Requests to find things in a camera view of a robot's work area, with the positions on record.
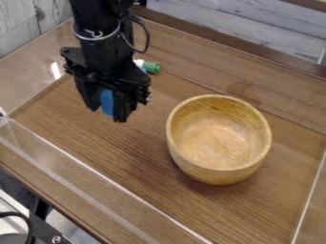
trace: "wooden tabletop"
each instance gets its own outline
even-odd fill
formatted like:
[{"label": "wooden tabletop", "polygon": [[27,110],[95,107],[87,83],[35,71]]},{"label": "wooden tabletop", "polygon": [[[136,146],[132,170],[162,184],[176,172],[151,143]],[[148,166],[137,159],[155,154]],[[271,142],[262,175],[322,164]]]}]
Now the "wooden tabletop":
[{"label": "wooden tabletop", "polygon": [[[309,95],[310,99],[321,95],[325,83],[200,37],[152,22],[148,25],[152,42],[144,57],[159,61],[164,71],[152,76],[154,100],[139,108],[125,124],[115,124],[100,111],[92,113],[85,109],[69,76],[12,114],[17,123],[69,153],[87,168],[71,158],[57,157],[48,146],[37,144],[35,152],[37,142],[31,135],[23,136],[20,148],[41,162],[45,170],[31,164],[33,160],[27,163],[28,157],[16,155],[0,144],[1,167],[103,243],[154,240],[156,243],[290,243],[326,146],[325,134],[315,131],[325,129],[323,113],[319,116],[319,113],[302,114],[299,107],[294,107],[323,111],[322,98],[321,107],[318,103],[317,107],[303,107],[311,100],[300,95]],[[63,39],[68,29],[69,23],[65,23],[45,38]],[[251,84],[260,87],[258,93],[248,90]],[[164,126],[180,101],[223,91],[270,111],[263,115],[274,142],[254,176],[238,184],[214,187],[191,179],[176,167],[167,150]],[[315,114],[318,126],[309,123],[310,114]],[[147,204],[140,206],[129,194],[112,190],[112,181],[154,208],[144,207]],[[135,232],[115,213],[125,214],[128,223],[137,228]],[[162,217],[162,213],[175,222]]]}]

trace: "green cap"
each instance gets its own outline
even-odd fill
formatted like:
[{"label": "green cap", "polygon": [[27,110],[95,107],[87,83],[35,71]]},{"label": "green cap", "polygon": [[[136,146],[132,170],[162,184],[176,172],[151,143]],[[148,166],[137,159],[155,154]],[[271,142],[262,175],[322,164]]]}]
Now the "green cap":
[{"label": "green cap", "polygon": [[143,64],[143,68],[147,72],[159,73],[160,72],[160,65],[156,62],[146,61]]}]

